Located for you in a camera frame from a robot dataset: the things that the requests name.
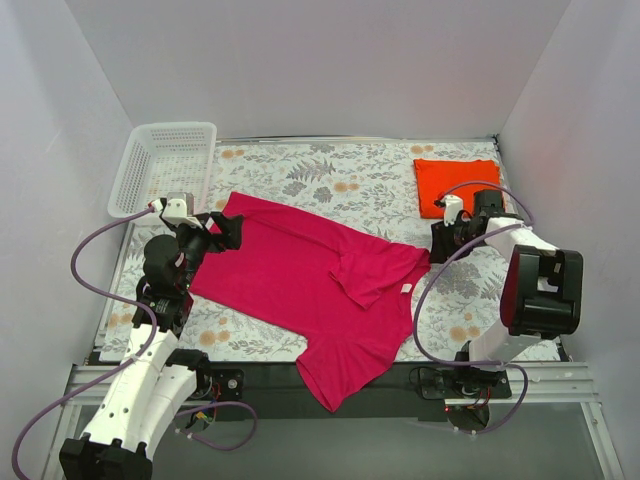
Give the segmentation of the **white plastic basket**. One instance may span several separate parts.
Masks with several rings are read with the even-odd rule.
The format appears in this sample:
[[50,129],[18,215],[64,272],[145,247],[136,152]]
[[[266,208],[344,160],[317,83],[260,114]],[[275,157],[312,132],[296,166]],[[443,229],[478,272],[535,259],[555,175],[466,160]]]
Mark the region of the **white plastic basket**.
[[164,122],[134,128],[125,146],[107,211],[124,218],[169,193],[189,193],[194,211],[206,207],[217,127],[210,122]]

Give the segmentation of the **magenta t-shirt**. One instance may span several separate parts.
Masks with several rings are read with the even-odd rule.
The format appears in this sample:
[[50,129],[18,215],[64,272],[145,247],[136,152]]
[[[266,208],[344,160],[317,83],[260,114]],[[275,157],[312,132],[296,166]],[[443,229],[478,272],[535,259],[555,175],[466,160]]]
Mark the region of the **magenta t-shirt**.
[[411,296],[429,251],[239,192],[223,212],[243,217],[242,244],[207,255],[192,292],[303,336],[299,374],[336,412],[411,335]]

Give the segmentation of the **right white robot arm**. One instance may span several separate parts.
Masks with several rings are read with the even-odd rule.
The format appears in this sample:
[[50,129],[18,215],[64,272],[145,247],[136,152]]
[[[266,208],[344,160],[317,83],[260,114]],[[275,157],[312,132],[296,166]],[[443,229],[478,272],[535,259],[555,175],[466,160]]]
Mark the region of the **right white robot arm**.
[[433,263],[464,258],[477,246],[489,246],[509,262],[497,321],[462,347],[454,365],[421,376],[430,398],[471,398],[506,387],[503,368],[529,347],[576,331],[583,257],[540,239],[521,216],[506,211],[498,190],[476,192],[471,211],[452,194],[435,204],[443,219],[431,228]]

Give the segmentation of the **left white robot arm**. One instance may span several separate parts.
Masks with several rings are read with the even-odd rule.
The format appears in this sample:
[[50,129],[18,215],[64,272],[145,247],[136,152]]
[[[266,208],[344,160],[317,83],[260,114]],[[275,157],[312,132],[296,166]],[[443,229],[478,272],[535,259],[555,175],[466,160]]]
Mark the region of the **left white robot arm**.
[[168,233],[144,247],[122,368],[84,432],[61,447],[68,479],[148,479],[159,441],[185,401],[206,402],[211,419],[217,405],[236,405],[241,398],[241,370],[219,368],[205,352],[179,348],[178,339],[199,267],[209,253],[240,248],[243,218],[211,212],[163,222]]

